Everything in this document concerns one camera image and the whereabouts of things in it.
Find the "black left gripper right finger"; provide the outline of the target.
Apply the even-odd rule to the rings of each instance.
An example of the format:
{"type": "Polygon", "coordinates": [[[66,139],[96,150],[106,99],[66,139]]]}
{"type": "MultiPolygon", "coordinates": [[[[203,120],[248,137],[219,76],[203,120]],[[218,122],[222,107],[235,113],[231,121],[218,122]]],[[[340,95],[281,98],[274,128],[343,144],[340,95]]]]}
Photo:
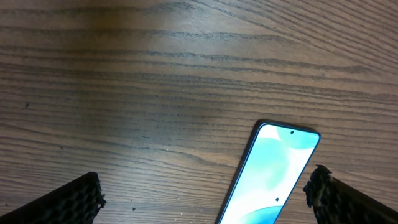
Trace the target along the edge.
{"type": "Polygon", "coordinates": [[[397,211],[334,178],[323,165],[303,191],[318,224],[397,224],[397,211]]]}

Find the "Samsung Galaxy smartphone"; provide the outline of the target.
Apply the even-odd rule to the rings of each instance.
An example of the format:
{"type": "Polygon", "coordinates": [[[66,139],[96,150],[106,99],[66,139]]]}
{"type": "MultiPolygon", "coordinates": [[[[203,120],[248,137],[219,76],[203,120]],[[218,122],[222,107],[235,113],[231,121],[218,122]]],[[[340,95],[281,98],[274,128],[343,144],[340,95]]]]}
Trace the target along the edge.
{"type": "Polygon", "coordinates": [[[257,121],[215,224],[274,224],[320,140],[313,128],[257,121]]]}

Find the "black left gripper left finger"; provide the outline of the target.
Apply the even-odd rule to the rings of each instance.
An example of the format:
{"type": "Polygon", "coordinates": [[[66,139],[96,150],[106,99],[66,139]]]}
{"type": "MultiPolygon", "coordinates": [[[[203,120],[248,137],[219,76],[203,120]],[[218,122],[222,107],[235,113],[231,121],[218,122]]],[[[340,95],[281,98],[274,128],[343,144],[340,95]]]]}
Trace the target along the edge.
{"type": "Polygon", "coordinates": [[[89,172],[1,216],[3,224],[92,224],[106,200],[98,174],[89,172]]]}

